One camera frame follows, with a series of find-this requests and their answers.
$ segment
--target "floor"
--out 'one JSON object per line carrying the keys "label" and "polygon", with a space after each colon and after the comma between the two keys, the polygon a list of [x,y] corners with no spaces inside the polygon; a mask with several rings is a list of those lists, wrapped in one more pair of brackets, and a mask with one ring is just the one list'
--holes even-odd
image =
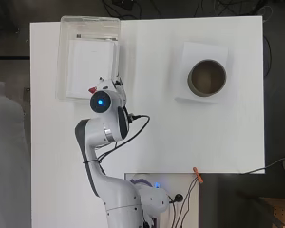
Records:
{"label": "floor", "polygon": [[[138,0],[142,5],[142,18],[153,19],[159,15],[149,0]],[[0,55],[29,56],[29,23],[59,21],[63,15],[107,16],[101,0],[6,0],[11,18],[18,25],[18,33],[0,31]],[[155,0],[163,18],[193,17],[198,0]],[[214,16],[213,0],[203,0],[203,11],[197,16]],[[273,62],[264,80],[265,147],[266,164],[285,156],[285,3],[270,2],[274,13],[264,23],[264,35],[271,44]],[[242,13],[251,10],[244,2]],[[223,6],[216,6],[222,11]],[[239,5],[233,6],[239,11]],[[119,9],[120,13],[129,12]],[[134,8],[135,15],[139,9]],[[222,15],[232,15],[225,10]],[[27,114],[26,132],[30,142],[29,61],[1,60],[0,81],[6,82],[7,96],[17,101]],[[272,227],[266,220],[252,212],[243,196],[285,198],[285,172],[281,165],[268,169],[266,175],[204,175],[205,183],[199,193],[199,227]],[[253,224],[248,224],[253,215]]]}

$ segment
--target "white tabletop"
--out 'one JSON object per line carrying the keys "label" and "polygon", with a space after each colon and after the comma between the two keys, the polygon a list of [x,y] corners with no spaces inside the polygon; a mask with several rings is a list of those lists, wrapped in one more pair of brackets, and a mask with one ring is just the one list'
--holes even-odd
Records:
{"label": "white tabletop", "polygon": [[[88,104],[55,99],[59,26],[30,27],[33,228],[106,227],[105,208],[91,192],[74,136],[76,124],[93,114]],[[227,73],[237,84],[230,102],[173,99],[171,77],[185,41],[229,48]],[[262,73],[261,17],[122,21],[127,107],[150,115],[151,122],[104,161],[106,173],[190,173],[193,166],[236,173],[263,166]],[[130,135],[142,124],[133,123]]]}

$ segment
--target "cable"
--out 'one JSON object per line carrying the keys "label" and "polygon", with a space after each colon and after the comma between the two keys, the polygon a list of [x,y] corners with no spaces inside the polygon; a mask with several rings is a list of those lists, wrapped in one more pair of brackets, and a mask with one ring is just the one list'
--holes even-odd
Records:
{"label": "cable", "polygon": [[186,218],[187,214],[188,214],[189,211],[190,211],[190,196],[191,196],[191,192],[192,192],[192,190],[194,189],[194,187],[195,187],[195,185],[197,184],[198,181],[199,181],[199,180],[196,180],[196,181],[194,182],[194,185],[192,186],[192,188],[191,188],[190,191],[188,192],[188,194],[189,194],[189,197],[188,197],[188,209],[187,209],[186,213],[184,214],[184,216],[183,216],[183,218],[182,218],[182,220],[181,220],[180,228],[182,228],[184,219]]}
{"label": "cable", "polygon": [[200,0],[198,1],[198,5],[197,5],[197,8],[196,8],[196,12],[194,13],[193,17],[196,17],[197,16],[197,13],[198,13],[198,10],[199,10],[199,6],[200,6]]}
{"label": "cable", "polygon": [[140,19],[142,19],[142,15],[143,15],[143,9],[142,9],[142,6],[141,4],[139,4],[137,1],[134,2],[140,9]]}
{"label": "cable", "polygon": [[218,2],[220,3],[220,4],[222,4],[223,6],[225,6],[229,11],[231,11],[235,16],[239,16],[239,14],[237,14],[233,9],[231,9],[229,6],[232,6],[232,5],[234,5],[233,3],[223,3],[223,2],[221,2],[221,1],[219,1],[218,0]]}
{"label": "cable", "polygon": [[225,5],[224,9],[223,9],[219,14],[218,14],[218,16],[220,16],[222,13],[224,13],[224,12],[227,10],[227,8],[228,8],[228,4],[227,4],[227,5]]}
{"label": "cable", "polygon": [[174,201],[172,200],[172,198],[168,195],[168,198],[170,198],[170,200],[172,201],[172,206],[173,206],[173,221],[172,221],[172,225],[171,228],[173,228],[174,226],[174,222],[175,222],[175,217],[176,217],[176,210],[175,210],[175,204]]}
{"label": "cable", "polygon": [[265,77],[264,78],[267,78],[270,70],[272,69],[272,61],[273,61],[273,55],[272,55],[272,48],[270,47],[270,43],[269,43],[269,40],[267,39],[266,36],[264,36],[264,39],[266,40],[267,44],[268,44],[268,49],[269,49],[269,67],[268,67],[268,70],[265,74]]}
{"label": "cable", "polygon": [[279,160],[277,160],[277,161],[275,161],[275,162],[273,162],[273,163],[271,163],[271,164],[269,164],[269,165],[267,165],[267,166],[265,166],[263,168],[258,168],[256,170],[252,170],[252,171],[249,171],[249,172],[246,172],[246,173],[242,173],[242,175],[244,175],[244,174],[251,174],[251,173],[255,173],[255,172],[259,171],[259,170],[270,168],[270,167],[274,166],[275,164],[278,164],[279,162],[282,162],[282,161],[285,161],[285,158],[279,159]]}
{"label": "cable", "polygon": [[162,13],[160,12],[160,10],[158,9],[158,7],[156,6],[154,0],[150,0],[151,4],[153,5],[154,9],[157,11],[157,13],[159,14],[160,18],[162,18]]}
{"label": "cable", "polygon": [[200,7],[201,7],[202,15],[204,16],[205,15],[205,11],[203,10],[203,0],[201,0]]}
{"label": "cable", "polygon": [[258,10],[258,14],[260,14],[260,16],[262,16],[264,18],[264,16],[266,15],[266,9],[270,9],[271,13],[270,15],[266,18],[266,19],[263,19],[263,23],[266,23],[269,21],[269,19],[273,16],[274,14],[274,10],[272,9],[271,6],[264,6],[262,7],[261,9]]}
{"label": "cable", "polygon": [[[102,0],[102,2],[103,2],[103,4],[104,4],[104,8],[105,8],[107,14],[108,14],[110,17],[117,17],[117,18],[119,18],[119,19],[124,19],[125,17],[131,17],[131,18],[134,18],[134,19],[138,19],[136,16],[131,15],[131,14],[121,15],[121,14],[118,13],[114,8],[112,8],[110,5],[108,5],[105,0]],[[114,16],[113,14],[111,14],[110,11],[108,10],[108,8],[110,8],[111,10],[113,10],[113,11],[117,14],[117,16]]]}
{"label": "cable", "polygon": [[133,120],[137,120],[137,119],[142,118],[142,117],[145,117],[145,118],[148,119],[148,120],[146,121],[146,123],[143,125],[143,127],[142,127],[132,138],[130,138],[129,140],[123,142],[123,143],[120,144],[120,145],[117,145],[117,144],[116,144],[116,147],[114,147],[113,149],[111,149],[111,150],[109,150],[109,151],[103,153],[103,154],[98,158],[98,162],[99,162],[99,163],[101,163],[102,160],[103,160],[106,156],[108,156],[109,154],[111,154],[112,152],[114,152],[115,150],[117,150],[118,148],[124,146],[125,144],[130,143],[132,140],[134,140],[136,137],[138,137],[138,136],[142,133],[142,131],[143,131],[143,130],[146,128],[146,126],[149,124],[149,122],[150,122],[150,117],[147,116],[147,115],[133,116]]}
{"label": "cable", "polygon": [[188,198],[188,194],[189,194],[189,191],[190,191],[190,189],[191,189],[191,186],[192,186],[193,182],[196,181],[197,179],[198,179],[198,178],[194,178],[194,179],[192,180],[192,182],[190,183],[190,185],[189,185],[188,193],[187,193],[186,197],[184,198],[183,203],[182,203],[182,206],[181,206],[181,208],[180,208],[180,214],[179,214],[179,218],[178,218],[178,220],[177,220],[177,223],[176,223],[176,225],[175,225],[175,228],[178,227],[179,221],[180,221],[180,219],[181,219],[182,209],[183,209],[183,206],[184,206],[184,204],[186,203],[186,200],[187,200],[187,198]]}

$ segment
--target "round cup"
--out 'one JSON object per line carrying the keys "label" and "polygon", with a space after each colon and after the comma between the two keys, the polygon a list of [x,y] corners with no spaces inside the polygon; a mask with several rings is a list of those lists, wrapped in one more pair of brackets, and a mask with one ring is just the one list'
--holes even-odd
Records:
{"label": "round cup", "polygon": [[188,75],[188,86],[199,97],[210,97],[220,92],[225,83],[225,68],[214,60],[198,62]]}

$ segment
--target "white paper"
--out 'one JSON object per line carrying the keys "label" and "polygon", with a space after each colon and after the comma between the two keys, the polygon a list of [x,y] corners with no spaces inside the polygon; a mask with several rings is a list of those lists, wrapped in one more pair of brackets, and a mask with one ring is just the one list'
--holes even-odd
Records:
{"label": "white paper", "polygon": [[99,83],[99,78],[112,76],[115,44],[102,40],[72,40],[69,42],[66,96],[89,99],[88,90]]}
{"label": "white paper", "polygon": [[210,97],[199,97],[195,95],[188,86],[187,79],[190,71],[198,62],[202,60],[215,60],[219,62],[226,69],[228,58],[228,48],[220,46],[209,46],[205,44],[198,44],[192,42],[185,42],[183,45],[183,52],[180,64],[180,71],[175,76],[176,91],[175,97],[178,99],[195,100],[199,102],[217,103],[226,98],[226,90],[228,89],[227,73],[226,84],[224,88],[217,94]]}

